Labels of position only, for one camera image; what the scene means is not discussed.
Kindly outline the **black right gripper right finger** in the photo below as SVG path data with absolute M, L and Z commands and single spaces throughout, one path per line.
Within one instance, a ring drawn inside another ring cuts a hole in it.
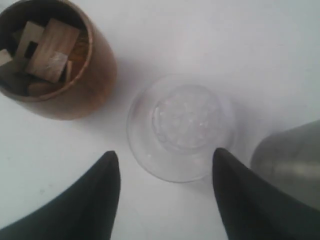
M 318 240 L 320 212 L 268 183 L 224 148 L 212 157 L 212 185 L 230 240 Z

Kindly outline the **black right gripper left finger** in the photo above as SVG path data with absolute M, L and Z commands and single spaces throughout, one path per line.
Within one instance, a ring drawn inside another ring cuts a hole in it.
M 119 160 L 105 152 L 55 199 L 2 228 L 2 240 L 109 240 L 121 191 Z

